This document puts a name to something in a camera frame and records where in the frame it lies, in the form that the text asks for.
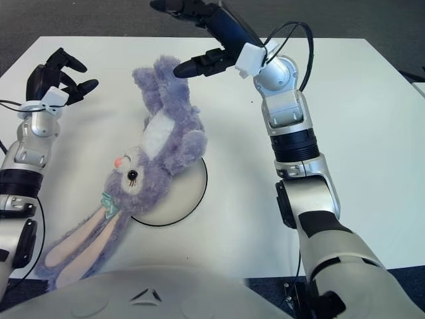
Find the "black cable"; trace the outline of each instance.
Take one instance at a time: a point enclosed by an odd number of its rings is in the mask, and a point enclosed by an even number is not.
[[[0,149],[3,151],[3,153],[6,155],[7,153],[7,148],[5,146],[5,144],[3,144],[3,142],[0,140]]]
[[[7,154],[7,148],[5,148],[5,146],[3,145],[3,143],[0,140],[0,146],[2,146],[1,150],[3,151],[3,153],[6,155]],[[40,247],[40,251],[39,254],[37,256],[37,259],[35,260],[34,264],[32,265],[31,269],[28,270],[28,272],[26,273],[26,275],[24,277],[22,277],[22,279],[20,281],[18,281],[16,284],[14,284],[12,287],[8,288],[5,292],[5,295],[9,292],[11,292],[13,289],[15,289],[16,287],[18,287],[25,279],[27,279],[27,277],[29,276],[29,274],[31,273],[31,271],[34,270],[35,265],[37,265],[37,263],[39,262],[40,258],[41,258],[41,253],[43,252],[43,248],[44,248],[44,240],[46,239],[46,217],[44,216],[44,209],[43,209],[43,205],[41,205],[41,201],[40,199],[37,197],[37,201],[39,203],[40,206],[40,210],[41,210],[41,217],[42,217],[42,239],[41,239],[41,247]]]
[[[301,268],[301,251],[299,252],[299,255],[298,255],[297,274],[295,275],[294,282],[292,283],[292,286],[291,286],[291,288],[290,288],[289,292],[288,292],[287,294],[285,294],[284,299],[280,302],[280,304],[279,304],[279,308],[280,308],[280,307],[282,307],[282,305],[284,304],[285,300],[286,300],[289,296],[291,296],[292,292],[294,291],[294,289],[295,289],[295,285],[296,285],[296,283],[297,283],[297,281],[298,281],[299,269],[300,269],[300,268]]]
[[[310,27],[308,26],[308,24],[307,23],[304,23],[304,22],[295,22],[295,21],[290,21],[290,22],[284,23],[283,25],[280,25],[279,27],[277,27],[276,29],[274,29],[272,33],[270,33],[270,35],[267,37],[266,41],[264,41],[264,46],[267,45],[270,42],[270,40],[273,38],[273,36],[277,32],[281,31],[283,28],[288,27],[290,25],[293,25],[294,27],[290,31],[289,35],[286,37],[286,40],[282,43],[282,45],[280,46],[280,48],[275,52],[275,54],[270,59],[266,60],[266,57],[264,58],[263,65],[264,65],[264,63],[269,64],[270,62],[272,62],[273,59],[276,58],[277,55],[279,54],[279,52],[283,49],[283,47],[285,46],[285,44],[287,43],[287,41],[290,39],[290,37],[292,36],[292,33],[294,33],[294,31],[298,27],[302,27],[303,30],[304,30],[304,33],[305,33],[305,35],[307,37],[308,46],[309,46],[307,70],[305,72],[304,79],[303,79],[301,85],[299,86],[299,90],[300,91],[303,91],[304,88],[305,88],[305,86],[308,83],[308,80],[310,79],[311,70],[313,68],[313,58],[314,58],[313,31],[310,29]]]
[[[0,100],[0,102],[1,103],[8,103],[8,104],[16,105],[16,106],[21,106],[21,103],[9,101],[9,100]]]
[[[4,103],[16,105],[16,106],[21,106],[21,104],[19,104],[18,102],[14,102],[14,101],[0,100],[0,105],[2,105],[2,107],[7,108],[10,111],[15,111],[15,112],[34,113],[34,112],[41,112],[41,111],[46,110],[45,108],[41,108],[40,110],[21,111],[21,110],[17,110],[16,108],[11,108],[10,106],[5,105]]]

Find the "white table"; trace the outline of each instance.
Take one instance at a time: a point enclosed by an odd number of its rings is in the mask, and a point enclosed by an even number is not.
[[[41,191],[47,244],[98,207],[113,160],[139,141],[147,111],[132,70],[152,65],[161,54],[187,60],[217,46],[214,39],[41,37],[0,78],[0,97],[23,101],[34,67],[64,47],[88,66],[86,74],[69,74],[100,81],[60,119],[62,132]],[[285,53],[303,73],[305,40],[289,41]],[[298,238],[278,211],[274,155],[252,81],[230,69],[190,79],[189,85],[209,137],[205,197],[176,225],[132,223],[102,271],[178,264],[239,278],[294,275]],[[388,268],[425,264],[423,97],[362,39],[316,39],[305,96],[339,193],[342,223]],[[18,124],[14,112],[0,110],[6,145],[15,140]],[[88,158],[96,165],[88,165]]]
[[[412,83],[412,85],[425,97],[425,82]]]

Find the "white plush patch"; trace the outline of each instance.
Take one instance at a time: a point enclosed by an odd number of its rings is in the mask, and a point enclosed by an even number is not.
[[[127,176],[128,172],[131,170],[137,172],[137,178],[132,182],[128,179],[128,176]],[[141,191],[141,188],[143,186],[144,177],[145,177],[145,170],[143,166],[138,166],[138,167],[130,166],[128,170],[122,171],[121,188],[127,194],[130,194],[130,195],[138,194]]]
[[[150,160],[153,160],[163,149],[175,122],[164,114],[163,111],[156,113],[141,137],[141,145]]]

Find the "bunny eye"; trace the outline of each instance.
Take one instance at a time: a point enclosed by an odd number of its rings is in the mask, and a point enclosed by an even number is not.
[[[127,178],[130,180],[130,181],[134,181],[136,178],[137,178],[137,175],[139,175],[136,171],[134,171],[134,170],[131,170],[131,171],[129,171],[128,173],[127,173]]]

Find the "silver robot arm segment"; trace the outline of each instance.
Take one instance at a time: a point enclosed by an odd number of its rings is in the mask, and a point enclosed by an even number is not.
[[[286,84],[281,70],[289,74]],[[318,318],[425,318],[366,243],[338,221],[338,196],[297,75],[295,63],[280,56],[254,84],[282,178],[276,184],[282,218],[299,236],[309,305]]]
[[[17,130],[17,141],[0,168],[0,300],[10,274],[27,266],[33,255],[37,222],[31,218],[39,206],[37,198],[53,142],[59,136],[62,107],[83,100],[98,85],[97,80],[75,83],[61,71],[64,66],[87,71],[80,61],[59,48],[46,64],[38,65],[31,73],[27,101],[18,113],[23,122]],[[66,87],[59,89],[61,83]]]

